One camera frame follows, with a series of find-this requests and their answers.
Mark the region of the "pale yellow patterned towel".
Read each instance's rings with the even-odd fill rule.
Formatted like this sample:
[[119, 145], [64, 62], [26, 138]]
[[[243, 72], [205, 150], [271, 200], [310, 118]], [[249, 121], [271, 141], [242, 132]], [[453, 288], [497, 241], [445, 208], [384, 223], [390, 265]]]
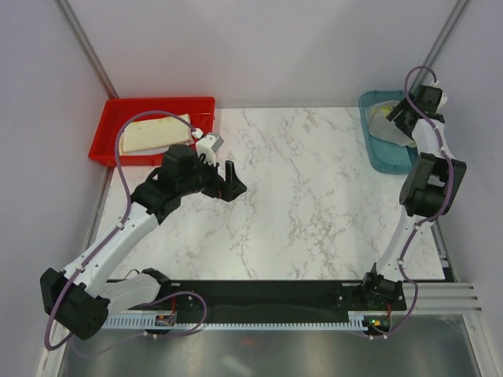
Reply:
[[129, 124], [119, 139], [122, 156], [145, 156], [149, 149], [176, 144], [191, 145], [192, 131], [173, 117], [135, 121]]

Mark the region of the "light blue towel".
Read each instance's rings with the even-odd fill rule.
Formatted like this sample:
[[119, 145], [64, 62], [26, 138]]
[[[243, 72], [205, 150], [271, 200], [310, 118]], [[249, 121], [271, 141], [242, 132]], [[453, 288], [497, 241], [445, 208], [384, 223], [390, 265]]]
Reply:
[[153, 148], [153, 149], [147, 150], [146, 152], [144, 152], [144, 154], [146, 156], [159, 155], [159, 154], [165, 153], [168, 149], [169, 149], [169, 146], [163, 146], [163, 147], [159, 147], [159, 148]]

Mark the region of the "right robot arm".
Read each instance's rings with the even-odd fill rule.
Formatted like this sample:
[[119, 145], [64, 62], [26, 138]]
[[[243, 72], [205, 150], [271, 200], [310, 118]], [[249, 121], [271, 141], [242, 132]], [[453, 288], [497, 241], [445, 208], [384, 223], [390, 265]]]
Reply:
[[445, 95], [435, 84], [421, 85], [391, 110], [387, 119], [415, 141], [418, 156], [399, 195], [402, 212], [386, 251], [365, 274], [358, 289], [367, 309], [403, 308], [404, 282], [420, 239], [433, 222], [451, 208], [467, 170], [456, 159], [445, 136], [445, 119], [438, 113]]

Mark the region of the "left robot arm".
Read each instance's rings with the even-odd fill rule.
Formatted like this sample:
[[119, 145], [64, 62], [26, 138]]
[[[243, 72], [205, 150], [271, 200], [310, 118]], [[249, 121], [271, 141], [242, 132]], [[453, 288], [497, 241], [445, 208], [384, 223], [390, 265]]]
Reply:
[[171, 146], [160, 166], [128, 196], [124, 215], [106, 235], [61, 271], [49, 268], [41, 275], [49, 322], [87, 340], [116, 313], [144, 304], [154, 309], [168, 307], [171, 289], [149, 273], [118, 283], [108, 279], [136, 245], [180, 207], [183, 197], [202, 193], [231, 202], [246, 190], [233, 161], [227, 160], [225, 174], [219, 175], [212, 148]]

